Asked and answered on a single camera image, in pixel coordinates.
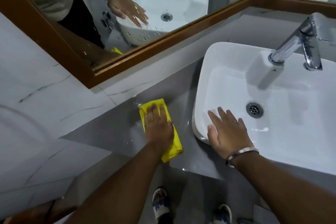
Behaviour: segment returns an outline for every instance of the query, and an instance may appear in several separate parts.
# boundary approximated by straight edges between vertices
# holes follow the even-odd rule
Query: wet countertop
[[[167,165],[215,179],[241,180],[236,179],[240,174],[227,167],[211,146],[198,140],[191,128],[202,62],[203,59],[200,59],[192,63],[62,138],[133,157],[145,145],[138,106],[163,98],[183,146],[183,153],[171,159]],[[336,184],[336,176],[277,164],[296,176],[336,193],[333,185]]]

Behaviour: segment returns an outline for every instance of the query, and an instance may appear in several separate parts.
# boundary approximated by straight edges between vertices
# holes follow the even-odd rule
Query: brown wooden mirror frame
[[[1,0],[0,12],[88,88],[250,7],[336,18],[336,4],[309,0],[239,0],[91,70],[30,0]]]

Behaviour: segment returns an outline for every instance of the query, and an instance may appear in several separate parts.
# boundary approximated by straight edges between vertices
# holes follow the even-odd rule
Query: microfiber cloth
[[[163,99],[153,100],[153,101],[150,101],[148,103],[145,103],[145,104],[139,106],[139,109],[140,109],[139,112],[140,112],[140,117],[141,117],[141,120],[142,120],[142,125],[143,125],[143,130],[144,131],[145,131],[145,114],[147,113],[147,108],[152,106],[152,104],[156,104],[156,107],[159,110],[159,114],[160,114],[160,105],[163,105],[165,107],[165,110],[166,110],[167,120],[168,121],[171,120],[170,115],[168,113],[166,103]],[[180,139],[179,139],[179,135],[177,134],[177,131],[176,131],[175,126],[174,126],[174,142],[171,145],[171,147],[163,154],[162,161],[164,163],[166,163],[181,152],[183,152],[182,145],[181,145],[181,142],[180,142]]]

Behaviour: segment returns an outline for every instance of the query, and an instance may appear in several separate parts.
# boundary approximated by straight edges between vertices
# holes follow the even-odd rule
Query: sink drain
[[[170,13],[165,13],[161,15],[161,20],[163,21],[171,21],[173,16]]]
[[[256,119],[260,118],[264,114],[264,110],[261,105],[255,102],[248,103],[246,105],[246,111],[251,117]]]

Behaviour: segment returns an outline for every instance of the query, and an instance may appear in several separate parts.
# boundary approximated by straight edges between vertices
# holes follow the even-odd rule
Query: sink basin
[[[193,114],[193,130],[208,142],[207,115],[217,107],[241,117],[264,157],[336,175],[336,64],[322,60],[323,71],[307,71],[305,58],[292,54],[284,66],[267,60],[273,50],[215,43],[204,57]],[[263,109],[250,116],[246,105]]]
[[[138,28],[129,18],[117,17],[126,40],[134,45],[145,44],[207,15],[209,0],[133,0],[146,10],[148,25]]]

